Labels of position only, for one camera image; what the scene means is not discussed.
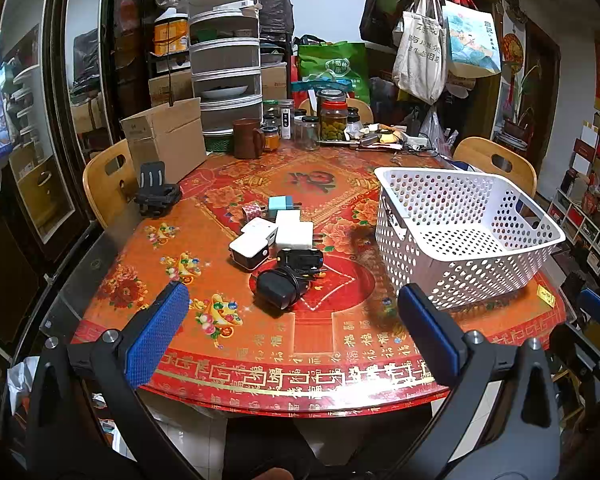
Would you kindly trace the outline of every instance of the glass jar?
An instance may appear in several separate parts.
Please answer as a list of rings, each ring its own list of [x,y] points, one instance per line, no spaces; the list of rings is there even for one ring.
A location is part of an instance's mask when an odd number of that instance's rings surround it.
[[[280,133],[276,126],[261,127],[264,134],[264,151],[275,152],[280,147]]]
[[[347,103],[344,101],[325,101],[320,113],[320,138],[322,140],[345,140],[347,127]]]
[[[293,129],[293,99],[280,99],[278,101],[280,109],[280,136],[283,139],[291,138],[291,130]]]
[[[274,126],[280,127],[280,108],[278,107],[278,101],[275,99],[269,99],[262,102],[262,113],[264,115],[273,114],[276,118],[276,124]]]
[[[306,110],[304,108],[296,108],[294,110],[294,130],[292,132],[292,137],[296,138],[300,135],[300,130],[302,129],[302,118],[306,115]]]
[[[307,115],[302,118],[300,133],[296,135],[295,146],[312,152],[320,148],[320,119]]]
[[[278,127],[278,119],[274,114],[267,113],[262,116],[262,126]]]
[[[359,139],[362,137],[360,130],[362,129],[362,122],[358,112],[349,112],[347,116],[347,129],[346,132],[349,134],[351,139]]]
[[[336,90],[333,88],[323,88],[322,90],[318,90],[315,94],[316,100],[318,103],[317,115],[321,117],[322,113],[322,104],[327,101],[346,101],[347,96],[342,90]]]

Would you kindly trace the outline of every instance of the stacked plastic container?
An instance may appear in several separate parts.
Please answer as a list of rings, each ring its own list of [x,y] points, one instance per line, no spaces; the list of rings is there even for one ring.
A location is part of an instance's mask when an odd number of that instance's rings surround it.
[[[211,152],[233,149],[235,120],[262,120],[258,11],[218,9],[244,1],[189,0],[191,83],[201,99],[202,130]]]

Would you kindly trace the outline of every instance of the green bag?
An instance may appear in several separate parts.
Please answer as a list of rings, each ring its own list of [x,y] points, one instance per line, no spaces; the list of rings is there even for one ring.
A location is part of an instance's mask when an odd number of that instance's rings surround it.
[[[364,43],[299,45],[300,77],[303,81],[319,78],[351,79],[356,99],[369,104],[368,69]]]

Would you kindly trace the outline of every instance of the jar lid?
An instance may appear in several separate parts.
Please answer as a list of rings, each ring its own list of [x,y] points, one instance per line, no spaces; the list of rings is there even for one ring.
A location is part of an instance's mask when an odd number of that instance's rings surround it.
[[[322,103],[323,110],[346,110],[347,104],[344,101],[325,101]]]
[[[325,98],[334,98],[334,97],[344,97],[344,92],[342,90],[336,90],[335,88],[323,88],[318,91],[318,96]]]

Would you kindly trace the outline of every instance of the metal bolt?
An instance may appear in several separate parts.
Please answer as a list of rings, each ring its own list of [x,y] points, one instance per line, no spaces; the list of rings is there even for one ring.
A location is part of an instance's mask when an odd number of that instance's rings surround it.
[[[116,341],[116,339],[118,339],[119,335],[120,335],[120,332],[110,328],[109,330],[104,331],[104,333],[102,334],[102,340],[105,343],[114,343]]]
[[[56,336],[52,336],[45,341],[45,346],[49,349],[55,348],[58,346],[58,338]]]
[[[533,350],[541,350],[542,349],[542,343],[540,342],[540,340],[537,337],[530,337],[529,339],[526,340],[526,344],[531,346],[531,348]]]
[[[484,341],[484,336],[477,330],[469,330],[464,334],[464,340],[477,345]]]

